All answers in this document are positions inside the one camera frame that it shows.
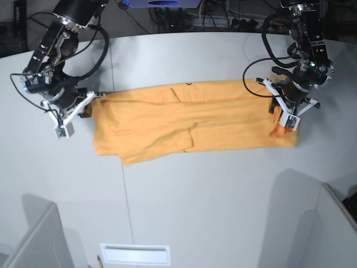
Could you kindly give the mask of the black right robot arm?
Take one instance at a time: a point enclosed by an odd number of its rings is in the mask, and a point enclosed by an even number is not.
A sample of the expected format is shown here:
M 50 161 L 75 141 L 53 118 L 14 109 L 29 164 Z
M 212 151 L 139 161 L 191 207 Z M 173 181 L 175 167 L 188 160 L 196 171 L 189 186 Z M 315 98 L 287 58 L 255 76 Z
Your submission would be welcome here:
M 38 48 L 21 74 L 24 90 L 42 95 L 58 111 L 41 106 L 62 121 L 66 112 L 71 112 L 84 101 L 86 89 L 77 89 L 77 84 L 92 76 L 101 66 L 109 49 L 109 36 L 99 21 L 107 1 L 59 1 L 53 14 L 57 17 L 43 36 Z M 79 30 L 88 28 L 100 32 L 104 38 L 103 52 L 98 62 L 84 75 L 70 76 L 63 68 L 67 60 L 77 56 Z

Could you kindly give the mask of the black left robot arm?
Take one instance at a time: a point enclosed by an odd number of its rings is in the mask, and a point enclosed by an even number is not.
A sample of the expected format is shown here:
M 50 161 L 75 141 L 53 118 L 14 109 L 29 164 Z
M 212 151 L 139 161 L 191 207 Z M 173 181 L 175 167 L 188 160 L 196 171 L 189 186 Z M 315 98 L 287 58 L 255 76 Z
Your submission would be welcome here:
M 320 24 L 319 1 L 281 1 L 285 15 L 290 19 L 290 36 L 295 44 L 291 53 L 297 52 L 299 58 L 292 64 L 279 60 L 272 71 L 286 78 L 280 82 L 279 92 L 293 113 L 298 106 L 307 102 L 307 95 L 325 86 L 333 77 L 334 67 L 328 58 Z

